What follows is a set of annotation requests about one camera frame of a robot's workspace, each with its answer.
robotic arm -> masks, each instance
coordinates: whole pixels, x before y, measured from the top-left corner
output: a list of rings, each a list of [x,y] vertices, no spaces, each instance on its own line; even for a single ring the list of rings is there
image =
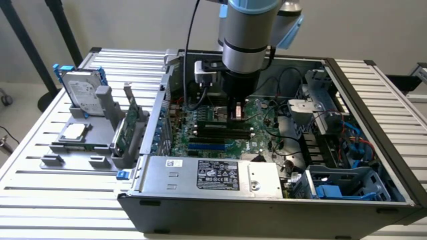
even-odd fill
[[[222,4],[218,42],[223,55],[222,64],[216,66],[220,66],[222,89],[228,96],[228,118],[239,121],[244,116],[246,97],[258,86],[267,47],[290,47],[303,22],[302,7],[299,0],[208,1]],[[212,66],[202,69],[215,71]]]

black cable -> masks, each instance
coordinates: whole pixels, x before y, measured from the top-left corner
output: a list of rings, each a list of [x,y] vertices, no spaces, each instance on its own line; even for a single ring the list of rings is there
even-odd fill
[[[202,105],[202,102],[207,96],[207,93],[208,93],[208,88],[204,87],[203,95],[199,99],[199,102],[192,107],[188,106],[188,99],[187,99],[187,53],[188,53],[190,36],[192,34],[194,21],[195,21],[199,3],[200,3],[200,0],[196,0],[195,6],[194,6],[194,11],[192,11],[190,28],[188,28],[187,43],[186,43],[186,49],[184,49],[184,59],[183,59],[183,68],[184,69],[183,69],[183,80],[182,81],[183,81],[183,88],[184,88],[184,107],[187,108],[188,111],[194,111],[199,108],[199,106]]]
[[[274,152],[276,155],[282,156],[282,157],[288,157],[288,156],[291,156],[291,155],[302,154],[302,153],[303,153],[302,151],[296,151],[296,152],[292,152],[292,153],[290,153],[290,154],[280,154],[280,153],[278,153],[278,151],[276,151],[278,145],[279,145],[279,144],[276,144],[276,145],[274,146],[272,152]]]
[[[296,151],[296,152],[292,152],[290,154],[280,154],[276,152],[276,150],[272,151],[276,155],[282,156],[282,157],[288,157],[291,155],[295,155],[295,154],[302,154],[303,152],[302,151]]]
[[[262,85],[255,89],[254,93],[256,93],[256,92],[264,87],[264,85],[267,84],[267,82],[268,82],[270,80],[275,80],[275,81],[279,83],[279,80],[278,80],[278,78],[276,78],[275,76],[268,77],[268,78],[266,79],[266,81],[262,83]]]
[[[276,56],[276,47],[275,46],[270,46],[268,63],[267,63],[267,66],[260,69],[262,71],[267,70],[270,68],[270,66],[272,65],[275,56]]]
[[[7,134],[9,135],[9,137],[17,142],[17,144],[20,144],[20,141],[16,140],[16,138],[12,136],[12,134],[9,133],[7,128],[4,126],[0,126],[0,129],[3,129],[7,132]]]
[[[266,118],[267,118],[270,112],[272,111],[272,109],[280,108],[280,107],[283,107],[284,105],[287,105],[287,103],[286,103],[286,104],[282,104],[282,105],[279,105],[279,106],[275,106],[275,107],[272,107],[272,108],[270,108],[270,110],[267,111],[267,113],[266,113],[266,115],[264,115],[264,118],[263,118],[263,120],[262,120],[263,123],[266,122]],[[276,137],[276,138],[292,139],[295,142],[300,143],[300,141],[299,141],[295,137],[282,136],[282,135],[278,135],[278,134],[271,133],[271,132],[268,131],[268,129],[267,129],[266,124],[264,124],[264,130],[266,130],[266,132],[267,132],[271,136],[274,136],[274,137]]]
[[[303,76],[300,70],[299,70],[296,67],[290,66],[290,67],[287,67],[286,69],[283,69],[283,71],[282,71],[282,73],[280,73],[280,75],[279,75],[278,88],[276,88],[276,93],[278,93],[278,94],[282,92],[282,90],[280,90],[282,76],[283,76],[283,74],[284,74],[288,70],[294,70],[294,71],[298,72],[298,74],[299,74],[299,85],[303,86],[303,84],[304,84],[304,76]]]
[[[203,102],[203,99],[206,99],[207,95],[208,95],[208,87],[206,86],[206,87],[203,88],[203,94],[202,94],[202,97],[200,97],[200,99],[199,99],[199,102],[198,102],[192,107],[187,106],[187,110],[188,110],[188,111],[194,111],[194,110],[196,110],[196,109],[200,107],[202,102]]]

sticker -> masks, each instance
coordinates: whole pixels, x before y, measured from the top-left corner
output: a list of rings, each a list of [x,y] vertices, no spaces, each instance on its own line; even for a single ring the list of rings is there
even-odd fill
[[[165,166],[167,167],[182,167],[183,166],[183,160],[180,159],[168,159],[165,160]]]
[[[239,191],[238,162],[199,160],[196,186],[206,190]]]
[[[96,89],[88,82],[69,81],[71,94],[79,107],[91,115],[104,115],[100,100],[96,96]]]

aluminum extrusion table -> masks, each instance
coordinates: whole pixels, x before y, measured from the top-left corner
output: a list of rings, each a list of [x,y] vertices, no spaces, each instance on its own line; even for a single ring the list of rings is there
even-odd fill
[[[376,67],[367,66],[363,61],[336,62],[427,188],[427,131],[420,123],[424,117]],[[103,48],[99,53],[88,54],[80,67],[103,66],[113,99],[124,109],[128,101],[123,86],[132,82],[136,102],[151,111],[163,64],[164,52]],[[111,172],[40,168],[40,157],[48,152],[48,145],[71,116],[69,106],[69,98],[61,90],[0,169],[0,239],[226,239],[137,232],[115,192],[116,189],[124,192],[129,182],[117,183]],[[363,239],[424,240],[427,218],[410,226],[387,226]]]

white wall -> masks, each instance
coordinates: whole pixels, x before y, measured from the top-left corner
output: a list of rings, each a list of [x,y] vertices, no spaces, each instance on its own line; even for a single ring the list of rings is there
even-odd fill
[[[72,59],[44,0],[12,0],[44,63]],[[426,0],[300,0],[304,24],[290,55],[372,59],[387,74],[406,74],[427,62]],[[81,54],[91,47],[183,48],[195,0],[63,0]],[[190,48],[218,47],[215,3],[202,1]],[[40,83],[0,13],[0,82]]]

